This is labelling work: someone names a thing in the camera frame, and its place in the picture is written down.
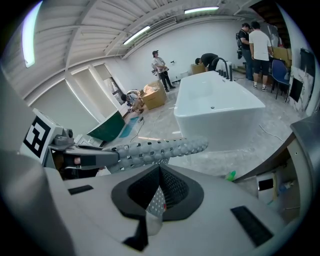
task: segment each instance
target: blue chair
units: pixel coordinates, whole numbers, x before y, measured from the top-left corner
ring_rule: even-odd
[[[274,85],[277,84],[277,87],[278,87],[276,90],[275,99],[277,99],[277,97],[278,97],[280,85],[283,85],[283,86],[287,87],[285,102],[287,102],[289,88],[290,88],[289,80],[285,79],[286,73],[287,73],[287,69],[286,69],[286,66],[283,63],[283,61],[279,60],[279,59],[274,59],[272,62],[272,77],[273,77]]]

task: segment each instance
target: ceiling light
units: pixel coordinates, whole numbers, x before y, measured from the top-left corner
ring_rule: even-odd
[[[29,68],[35,64],[34,36],[37,15],[43,1],[39,2],[27,14],[23,21],[22,27],[22,50],[25,66]]]
[[[143,32],[147,31],[148,29],[150,29],[149,26],[146,26],[145,28],[139,30],[137,33],[133,34],[127,41],[125,41],[123,44],[127,45],[129,44],[133,39],[135,39],[137,36],[141,35]]]
[[[185,10],[184,14],[191,14],[191,13],[201,12],[201,11],[214,11],[214,10],[218,10],[218,9],[219,9],[219,6],[200,7],[200,8]]]

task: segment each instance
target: freestanding bathtub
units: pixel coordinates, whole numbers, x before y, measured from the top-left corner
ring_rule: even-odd
[[[237,82],[210,71],[181,80],[174,116],[183,137],[209,140],[206,151],[232,151],[246,148],[265,107]]]

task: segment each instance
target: white ceiling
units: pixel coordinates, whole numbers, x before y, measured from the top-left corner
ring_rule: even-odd
[[[124,56],[161,34],[210,20],[254,20],[248,8],[258,0],[45,0],[35,26],[35,64],[26,68],[20,26],[1,60],[2,70],[24,98],[52,75],[88,60]],[[216,11],[184,14],[184,10],[219,5]],[[123,45],[149,25],[176,18],[176,24],[144,34]]]

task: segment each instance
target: green panel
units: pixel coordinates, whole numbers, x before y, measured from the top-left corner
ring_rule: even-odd
[[[125,126],[125,120],[119,111],[114,113],[108,120],[88,133],[89,136],[105,142],[113,141]]]

